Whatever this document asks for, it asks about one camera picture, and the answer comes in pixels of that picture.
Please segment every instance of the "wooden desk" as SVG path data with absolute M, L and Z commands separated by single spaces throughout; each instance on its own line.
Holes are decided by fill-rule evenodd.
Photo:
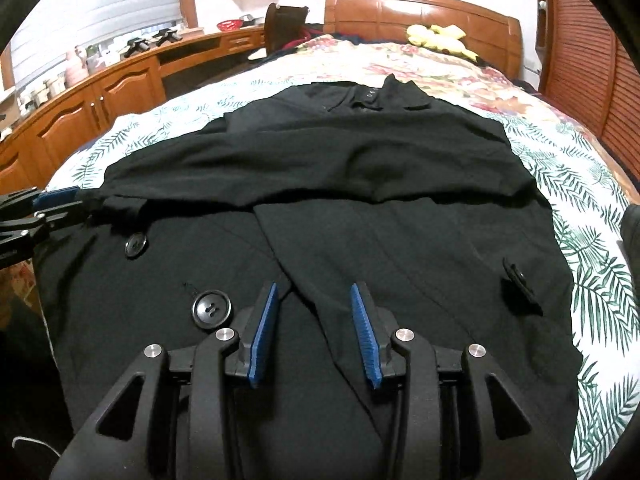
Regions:
M 69 88 L 0 143 L 0 194 L 44 187 L 66 158 L 108 131 L 117 117 L 166 101 L 172 76 L 264 46 L 264 28 L 206 34 L 137 54 Z

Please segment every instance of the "white cable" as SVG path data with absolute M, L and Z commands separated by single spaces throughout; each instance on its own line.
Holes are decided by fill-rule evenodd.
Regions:
M 51 341 L 51 336 L 49 335 L 49 325 L 47 324 L 47 318 L 42 313 L 42 321 L 44 322 L 44 330 L 47 332 L 47 341 L 49 342 L 49 350 L 51 350 L 51 357 L 53 357 L 53 364 L 58 368 L 58 361 L 56 361 L 56 355 L 53 353 L 53 343 Z
M 42 444 L 43 446 L 47 446 L 50 450 L 52 450 L 58 456 L 58 458 L 60 458 L 60 453 L 58 453 L 55 449 L 53 449 L 49 444 L 41 440 L 37 440 L 35 438 L 30 438 L 28 436 L 14 436 L 14 439 L 11 442 L 11 447 L 13 449 L 15 449 L 15 443 L 18 442 L 19 440 L 25 440 L 27 442 L 33 442 L 34 444 Z

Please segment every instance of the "black coat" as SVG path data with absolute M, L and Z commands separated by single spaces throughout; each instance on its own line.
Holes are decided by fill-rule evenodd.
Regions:
M 392 405 L 362 369 L 349 294 L 364 280 L 432 344 L 484 345 L 568 454 L 572 275 L 499 123 L 393 76 L 292 87 L 129 155 L 84 197 L 97 220 L 35 264 L 76 428 L 146 345 L 206 336 L 198 291 L 243 307 L 275 280 L 266 384 L 236 399 L 245 476 L 378 477 Z M 127 260 L 136 231 L 148 248 Z

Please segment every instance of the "red bowl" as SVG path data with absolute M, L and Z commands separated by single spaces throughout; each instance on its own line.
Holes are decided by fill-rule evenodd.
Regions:
M 242 20 L 225 20 L 224 22 L 218 23 L 216 27 L 222 32 L 227 32 L 228 30 L 238 30 L 238 28 L 242 27 L 243 23 Z

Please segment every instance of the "window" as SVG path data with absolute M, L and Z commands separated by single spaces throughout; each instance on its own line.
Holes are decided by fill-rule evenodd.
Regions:
M 11 40 L 16 86 L 55 67 L 76 45 L 181 19 L 179 0 L 40 0 Z

